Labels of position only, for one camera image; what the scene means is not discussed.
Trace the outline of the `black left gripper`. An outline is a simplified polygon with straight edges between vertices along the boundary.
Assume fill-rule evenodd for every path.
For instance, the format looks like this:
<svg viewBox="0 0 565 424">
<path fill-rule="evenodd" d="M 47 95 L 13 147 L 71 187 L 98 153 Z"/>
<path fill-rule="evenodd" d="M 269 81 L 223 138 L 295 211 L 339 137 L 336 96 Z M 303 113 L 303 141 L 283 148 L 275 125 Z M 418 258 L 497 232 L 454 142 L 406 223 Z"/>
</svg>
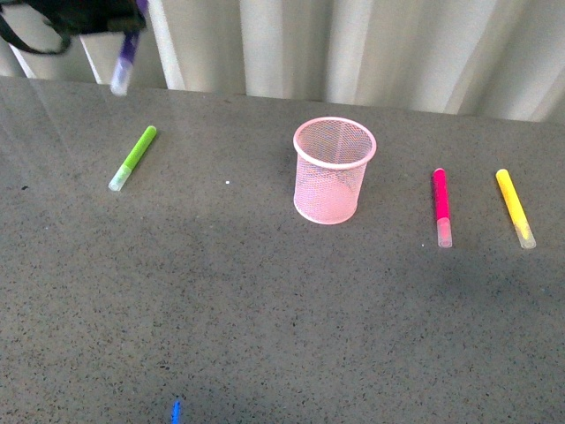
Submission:
<svg viewBox="0 0 565 424">
<path fill-rule="evenodd" d="M 1 19 L 1 37 L 11 46 L 35 55 L 63 55 L 72 45 L 72 37 L 102 33 L 133 33 L 147 27 L 145 1 L 103 0 L 28 0 L 2 1 L 1 6 L 26 4 L 44 17 L 44 23 L 59 37 L 56 49 L 35 49 L 26 44 L 5 19 Z"/>
</svg>

